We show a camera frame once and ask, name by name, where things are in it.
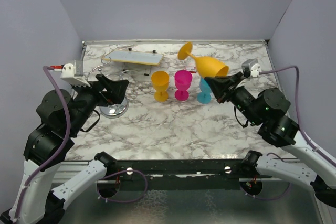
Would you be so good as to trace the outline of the blue plastic wine glass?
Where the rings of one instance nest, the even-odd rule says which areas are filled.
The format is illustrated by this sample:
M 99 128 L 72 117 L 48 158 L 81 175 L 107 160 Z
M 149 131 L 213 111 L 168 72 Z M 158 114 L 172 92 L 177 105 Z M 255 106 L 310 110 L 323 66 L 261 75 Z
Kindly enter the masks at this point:
M 212 100 L 212 90 L 203 78 L 200 79 L 199 88 L 201 92 L 197 95 L 198 102 L 201 104 L 209 104 Z

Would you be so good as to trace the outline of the yellow wine glass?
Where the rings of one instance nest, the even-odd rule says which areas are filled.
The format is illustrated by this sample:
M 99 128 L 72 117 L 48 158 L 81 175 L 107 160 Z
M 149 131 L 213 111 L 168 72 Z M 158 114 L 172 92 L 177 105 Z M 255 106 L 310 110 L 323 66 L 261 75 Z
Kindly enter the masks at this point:
M 210 56 L 197 57 L 192 54 L 192 50 L 193 43 L 187 42 L 180 48 L 177 57 L 179 60 L 185 60 L 187 57 L 191 57 L 195 61 L 196 70 L 201 78 L 227 76 L 229 66 Z
M 155 100 L 157 102 L 165 102 L 169 97 L 167 92 L 170 81 L 169 74 L 165 71 L 156 71 L 153 73 L 151 81 L 155 89 Z

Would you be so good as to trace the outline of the pink plastic wine glass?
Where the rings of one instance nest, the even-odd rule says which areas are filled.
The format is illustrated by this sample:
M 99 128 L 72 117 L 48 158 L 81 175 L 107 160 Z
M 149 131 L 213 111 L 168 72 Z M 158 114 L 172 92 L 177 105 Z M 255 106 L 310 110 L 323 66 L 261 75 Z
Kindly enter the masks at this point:
M 188 89 L 193 80 L 192 74 L 187 70 L 179 70 L 175 73 L 174 81 L 177 90 L 175 91 L 175 98 L 178 101 L 186 101 L 189 98 Z

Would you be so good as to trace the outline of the yellow wine glass front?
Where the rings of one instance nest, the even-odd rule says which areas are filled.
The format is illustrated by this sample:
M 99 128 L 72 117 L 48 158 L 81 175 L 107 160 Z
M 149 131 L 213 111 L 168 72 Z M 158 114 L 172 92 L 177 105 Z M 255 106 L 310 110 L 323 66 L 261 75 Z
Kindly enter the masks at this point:
M 155 89 L 155 100 L 157 102 L 165 102 L 169 97 L 167 92 L 170 81 L 169 74 L 165 71 L 156 71 L 153 73 L 151 81 Z

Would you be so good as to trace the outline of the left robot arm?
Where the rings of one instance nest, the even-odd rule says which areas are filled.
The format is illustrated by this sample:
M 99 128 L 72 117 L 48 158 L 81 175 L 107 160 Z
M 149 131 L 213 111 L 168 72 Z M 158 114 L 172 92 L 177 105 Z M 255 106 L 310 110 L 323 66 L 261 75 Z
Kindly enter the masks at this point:
M 48 92 L 37 108 L 41 125 L 28 137 L 24 150 L 24 175 L 14 206 L 1 214 L 3 223 L 59 223 L 69 205 L 97 180 L 110 179 L 116 172 L 116 159 L 106 152 L 75 177 L 56 188 L 53 178 L 73 147 L 73 138 L 96 107 L 109 107 L 124 101 L 128 80 L 112 81 L 96 75 L 83 87 L 74 87 L 77 96 L 63 89 Z

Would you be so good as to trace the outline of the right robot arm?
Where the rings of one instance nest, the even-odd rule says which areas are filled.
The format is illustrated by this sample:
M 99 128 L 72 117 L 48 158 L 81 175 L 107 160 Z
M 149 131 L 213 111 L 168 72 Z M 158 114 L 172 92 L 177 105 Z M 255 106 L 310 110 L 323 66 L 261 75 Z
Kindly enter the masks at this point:
M 246 177 L 271 176 L 314 192 L 324 204 L 335 207 L 335 158 L 326 151 L 306 143 L 299 125 L 286 113 L 290 102 L 277 88 L 262 91 L 254 97 L 240 86 L 244 75 L 239 72 L 228 77 L 206 77 L 218 103 L 231 102 L 252 126 L 259 126 L 258 134 L 268 144 L 292 154 L 304 166 L 296 166 L 272 159 L 260 152 L 249 151 L 241 164 Z

